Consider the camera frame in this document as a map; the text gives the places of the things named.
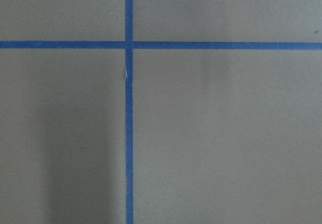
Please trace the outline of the blue tape line crosswise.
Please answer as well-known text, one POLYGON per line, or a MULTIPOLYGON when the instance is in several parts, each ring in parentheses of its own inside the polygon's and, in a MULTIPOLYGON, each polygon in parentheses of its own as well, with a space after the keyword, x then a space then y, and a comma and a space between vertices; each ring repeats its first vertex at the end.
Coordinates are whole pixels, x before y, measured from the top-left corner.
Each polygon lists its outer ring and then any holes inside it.
POLYGON ((314 42, 1 41, 1 49, 321 50, 314 42))

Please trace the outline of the blue tape line lengthwise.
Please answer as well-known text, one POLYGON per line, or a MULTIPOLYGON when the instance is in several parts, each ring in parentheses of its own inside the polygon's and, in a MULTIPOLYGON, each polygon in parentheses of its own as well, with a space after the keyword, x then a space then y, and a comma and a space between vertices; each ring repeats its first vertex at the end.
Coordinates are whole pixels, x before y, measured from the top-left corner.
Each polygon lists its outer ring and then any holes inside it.
POLYGON ((133 0, 125 0, 126 224, 133 211, 133 0))

